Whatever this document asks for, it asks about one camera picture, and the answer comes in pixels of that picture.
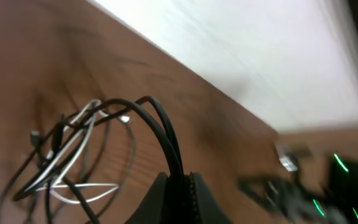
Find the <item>wooden floor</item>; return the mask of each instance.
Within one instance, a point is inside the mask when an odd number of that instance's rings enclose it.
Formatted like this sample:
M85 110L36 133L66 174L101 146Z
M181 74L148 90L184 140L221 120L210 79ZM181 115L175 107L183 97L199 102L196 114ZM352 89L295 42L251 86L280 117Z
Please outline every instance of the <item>wooden floor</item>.
M235 181L242 174L275 172L276 131L82 0L0 0L0 192L31 150L30 130L46 131L60 114L92 98L136 100L144 95L156 96L171 117L185 172L202 173L235 223L273 222L236 189ZM156 175L168 171L151 130L131 116L138 145L135 167L102 223L123 223ZM112 129L95 182L122 180L128 163L131 149L124 128L113 123ZM93 156L102 131L99 128L92 137ZM18 182L29 175L30 171ZM102 203L92 205L97 209ZM45 222L42 211L40 206L37 223ZM3 223L23 219L22 210L6 204ZM57 223L85 220L82 209L71 206Z

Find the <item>green light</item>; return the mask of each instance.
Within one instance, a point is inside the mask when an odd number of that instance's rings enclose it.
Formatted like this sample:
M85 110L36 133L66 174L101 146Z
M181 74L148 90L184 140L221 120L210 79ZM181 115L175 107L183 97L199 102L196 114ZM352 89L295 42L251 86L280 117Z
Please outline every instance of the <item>green light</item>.
M326 215L324 214L324 212L322 211L322 209L320 208L320 206L317 204L316 200L313 199L313 202L314 202L314 205L316 206L318 212L323 216L325 217Z
M356 212L356 210L354 208L353 208L353 212L354 212L354 214L356 215L356 217L358 219L358 214L357 214L357 212Z
M346 171L349 172L349 170L346 168L345 164L343 164L343 162L341 161L341 159L337 156L337 154L334 154L335 159L338 161L339 165L341 165L341 167Z

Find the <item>white panel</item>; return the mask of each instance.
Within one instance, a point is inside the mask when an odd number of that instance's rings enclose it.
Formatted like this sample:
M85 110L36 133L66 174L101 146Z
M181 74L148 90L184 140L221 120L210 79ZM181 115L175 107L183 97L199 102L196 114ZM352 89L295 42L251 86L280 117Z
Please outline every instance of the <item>white panel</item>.
M327 1L97 2L278 131L358 125L358 65Z

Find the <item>tangled cable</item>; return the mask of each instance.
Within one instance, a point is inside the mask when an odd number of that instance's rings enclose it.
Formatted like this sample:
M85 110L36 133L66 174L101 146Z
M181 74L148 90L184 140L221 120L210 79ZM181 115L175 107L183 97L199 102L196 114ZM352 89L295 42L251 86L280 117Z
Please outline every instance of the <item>tangled cable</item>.
M149 113L144 110L143 107L141 107L141 104L146 102L149 102L156 110L163 124L163 129L160 127L158 122L151 115L149 115ZM126 108L111 114L107 110L108 107L111 105L123 105ZM162 108L161 104L154 97L145 96L135 101L134 103L122 99L111 99L104 103L102 103L100 100L92 100L81 111L73 113L67 117L62 116L61 120L44 137L41 138L38 132L32 132L31 140L32 145L34 146L34 150L30 153L25 162L20 166L18 171L12 176L0 196L0 222L1 210L2 205L4 203L4 199L6 198L8 192L12 189L17 178L22 174L22 172L30 164L30 162L34 160L34 157L37 156L36 165L39 169L38 173L36 173L33 178L31 178L26 184L24 184L19 189L19 191L14 194L12 198L14 202L22 200L26 197L31 198L29 207L27 209L27 218L25 222L33 222L32 214L39 199L39 192L44 190L45 214L47 217L48 224L53 223L53 219L62 209L62 207L60 207L53 213L51 212L51 195L65 203L81 204L87 216L89 217L89 221L87 223L99 223L98 218L108 209L110 204L112 204L114 198L116 198L116 195L126 183L126 180L129 175L124 178L120 186L118 184L94 184L89 183L88 181L92 173L96 169L97 165L99 164L99 161L103 156L103 152L105 151L106 141L109 132L109 121L112 119L118 119L126 126L127 133L132 140L132 159L128 168L128 174L132 170L135 160L135 139L132 130L129 127L129 117L125 115L132 110L136 112L154 132L163 149L165 157L167 158L171 177L175 182L177 182L177 186L181 186L181 184L183 183L184 174L183 167L181 165L181 155L178 141L176 139L173 126L166 112ZM100 114L102 118L97 119L97 114ZM107 123L106 129L104 130L103 143L93 165L88 169L88 140L90 138L93 128L103 123ZM62 142L63 134L69 128L72 129L72 132L67 137L67 140L65 142ZM41 148L50 138L52 138L51 149L48 151L47 155L44 156L41 153ZM74 144L74 142L78 138L80 138L80 141L74 146L74 148L68 153L65 158L62 158L64 153L66 153L66 151L70 148L70 146ZM83 154L85 157L84 166L81 170L80 178L76 182L72 182L65 176L81 154ZM102 193L101 195L85 199L84 196L82 196L81 194L81 189L84 187L94 186L107 186L111 188L106 192ZM55 189L59 188L69 188L73 192L77 200L72 200L70 198L61 196L55 191ZM98 200L108 194L111 194L112 192L115 192L115 194L112 194L106 205L98 213L95 214L88 203Z

